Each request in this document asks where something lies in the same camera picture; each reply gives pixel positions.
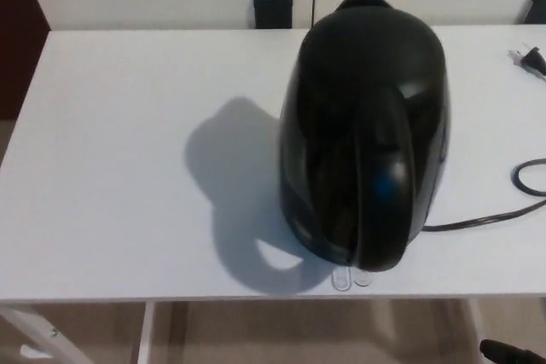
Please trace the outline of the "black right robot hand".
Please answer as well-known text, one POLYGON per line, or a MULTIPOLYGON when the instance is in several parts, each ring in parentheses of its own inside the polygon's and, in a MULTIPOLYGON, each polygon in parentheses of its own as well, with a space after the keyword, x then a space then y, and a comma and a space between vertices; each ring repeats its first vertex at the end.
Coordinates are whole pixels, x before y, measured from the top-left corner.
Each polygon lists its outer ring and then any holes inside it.
POLYGON ((545 358, 531 350, 488 338, 480 341, 479 351, 487 360, 496 364, 545 364, 545 358))

